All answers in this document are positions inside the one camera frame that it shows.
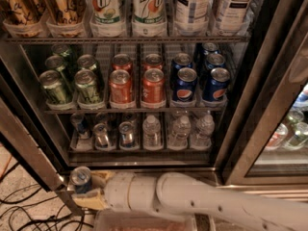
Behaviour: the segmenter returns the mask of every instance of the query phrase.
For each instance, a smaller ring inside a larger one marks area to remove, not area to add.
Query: brown can
[[[163,70],[163,66],[164,66],[163,58],[159,54],[148,54],[146,55],[143,62],[144,71],[151,68],[157,68]]]
[[[111,100],[118,104],[132,102],[132,79],[126,70],[115,70],[109,78]]]
[[[127,54],[117,54],[113,57],[114,70],[126,70],[130,75],[133,72],[133,61]]]
[[[157,68],[146,70],[142,78],[142,101],[146,103],[161,103],[164,100],[164,72]]]

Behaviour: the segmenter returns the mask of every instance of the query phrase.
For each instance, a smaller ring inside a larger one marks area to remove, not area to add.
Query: top shelf
[[[6,42],[17,44],[93,44],[93,43],[110,43],[110,44],[135,44],[135,43],[196,43],[196,42],[248,42],[249,36],[232,36],[232,37],[211,37],[211,36],[194,36],[194,37],[121,37],[121,38],[5,38]]]

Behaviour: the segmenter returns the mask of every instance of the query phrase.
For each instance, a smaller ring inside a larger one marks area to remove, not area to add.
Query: green can
[[[49,70],[56,70],[61,74],[64,82],[66,83],[68,89],[71,92],[74,92],[74,88],[72,85],[72,75],[69,73],[67,69],[67,62],[61,56],[52,56],[46,59],[45,65]]]
[[[67,104],[72,101],[72,94],[58,71],[45,71],[38,79],[50,104]]]
[[[93,57],[93,55],[86,54],[86,55],[81,56],[77,60],[77,65],[79,69],[91,70],[97,76],[100,87],[104,89],[104,80],[103,80],[102,72],[100,70],[98,61]]]
[[[61,56],[67,62],[68,72],[74,76],[77,71],[77,54],[71,46],[67,44],[54,44],[51,46],[51,51],[54,56]]]
[[[91,70],[79,70],[75,75],[75,85],[83,96],[84,103],[95,104],[103,101],[97,77]]]

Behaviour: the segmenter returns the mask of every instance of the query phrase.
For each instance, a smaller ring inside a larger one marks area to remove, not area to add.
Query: floor
[[[10,168],[17,163],[16,159],[3,147],[0,143],[0,179]],[[15,204],[5,204],[7,202],[18,202],[20,199],[27,198],[32,193],[36,193],[33,197]],[[84,224],[78,229],[80,217],[66,218],[61,222],[56,222],[55,218],[63,218],[70,214],[69,210],[64,206],[62,201],[53,193],[46,192],[39,188],[37,182],[27,173],[22,166],[17,166],[10,172],[0,183],[0,230],[1,231],[73,231],[82,230],[90,231],[92,228]],[[47,224],[32,224],[21,229],[23,225],[31,219],[46,220]],[[94,225],[94,215],[86,215],[85,223]],[[244,229],[223,220],[214,219],[212,227],[201,228],[200,231],[245,231]]]

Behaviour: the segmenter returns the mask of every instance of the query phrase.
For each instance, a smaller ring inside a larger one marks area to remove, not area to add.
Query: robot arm
[[[249,230],[307,230],[308,204],[220,190],[181,173],[159,179],[118,173],[105,187],[116,212],[141,211],[182,221],[189,214],[222,218]]]

